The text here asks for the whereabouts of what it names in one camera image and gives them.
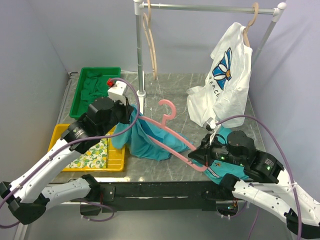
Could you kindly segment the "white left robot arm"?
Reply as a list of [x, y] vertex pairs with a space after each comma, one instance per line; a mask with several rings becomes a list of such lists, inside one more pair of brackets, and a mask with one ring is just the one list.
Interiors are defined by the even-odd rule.
[[62, 185], [49, 186], [49, 183], [71, 162], [98, 144], [118, 123], [129, 124], [133, 110], [127, 97], [94, 100], [87, 112], [67, 127], [30, 170], [12, 182], [1, 182], [0, 196], [12, 215], [21, 224], [28, 225], [61, 203], [98, 199], [101, 187], [90, 174]]

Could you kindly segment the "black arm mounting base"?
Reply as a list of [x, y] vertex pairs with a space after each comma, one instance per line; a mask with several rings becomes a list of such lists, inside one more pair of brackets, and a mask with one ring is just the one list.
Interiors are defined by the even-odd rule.
[[234, 218], [248, 206], [212, 181], [98, 182], [82, 198], [102, 212], [202, 210]]

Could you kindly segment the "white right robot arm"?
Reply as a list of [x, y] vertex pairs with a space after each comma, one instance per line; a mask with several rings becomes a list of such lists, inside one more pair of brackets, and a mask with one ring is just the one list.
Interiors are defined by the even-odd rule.
[[207, 134], [188, 157], [206, 167], [214, 161], [243, 167], [245, 175], [273, 194], [226, 173], [218, 188], [222, 198], [228, 200], [234, 196], [248, 201], [281, 219], [292, 233], [304, 239], [320, 237], [319, 202], [291, 181], [289, 172], [273, 155], [257, 150], [254, 140], [243, 131], [231, 132], [225, 143], [211, 140]]

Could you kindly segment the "light blue t shirt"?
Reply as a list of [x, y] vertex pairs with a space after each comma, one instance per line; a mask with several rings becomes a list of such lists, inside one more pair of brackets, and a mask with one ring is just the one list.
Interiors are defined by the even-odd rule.
[[130, 154], [137, 158], [156, 161], [169, 159], [172, 154], [155, 144], [149, 137], [156, 139], [178, 153], [190, 149], [171, 133], [143, 119], [138, 119], [134, 126], [123, 134], [112, 137], [111, 142], [116, 149], [121, 149], [124, 146], [128, 147]]

